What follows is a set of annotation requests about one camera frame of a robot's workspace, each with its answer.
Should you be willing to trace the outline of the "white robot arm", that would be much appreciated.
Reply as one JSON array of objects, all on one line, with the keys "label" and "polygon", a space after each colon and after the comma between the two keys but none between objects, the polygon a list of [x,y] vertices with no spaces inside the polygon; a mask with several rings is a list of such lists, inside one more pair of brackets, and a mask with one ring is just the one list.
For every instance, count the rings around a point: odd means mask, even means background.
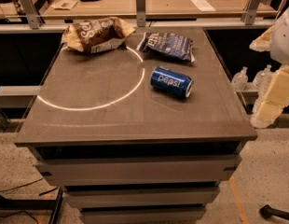
[{"label": "white robot arm", "polygon": [[263,129],[289,106],[289,7],[249,48],[259,52],[268,51],[270,58],[281,64],[277,71],[262,82],[255,101],[251,124]]}]

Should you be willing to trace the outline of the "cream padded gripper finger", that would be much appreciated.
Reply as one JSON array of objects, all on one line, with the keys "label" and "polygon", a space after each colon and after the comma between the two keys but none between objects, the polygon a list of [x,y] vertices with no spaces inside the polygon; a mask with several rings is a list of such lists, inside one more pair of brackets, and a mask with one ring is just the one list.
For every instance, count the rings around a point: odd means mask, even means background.
[{"label": "cream padded gripper finger", "polygon": [[250,119],[251,124],[255,128],[267,128],[287,106],[289,106],[289,64],[283,64],[264,79]]}]

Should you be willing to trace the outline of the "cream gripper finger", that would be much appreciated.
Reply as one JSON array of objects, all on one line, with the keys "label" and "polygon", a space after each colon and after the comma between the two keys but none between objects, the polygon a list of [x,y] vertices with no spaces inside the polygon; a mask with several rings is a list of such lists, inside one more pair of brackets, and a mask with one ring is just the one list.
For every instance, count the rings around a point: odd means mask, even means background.
[{"label": "cream gripper finger", "polygon": [[273,26],[269,27],[261,36],[253,40],[249,45],[249,49],[254,51],[263,52],[270,51],[270,40],[273,31]]}]

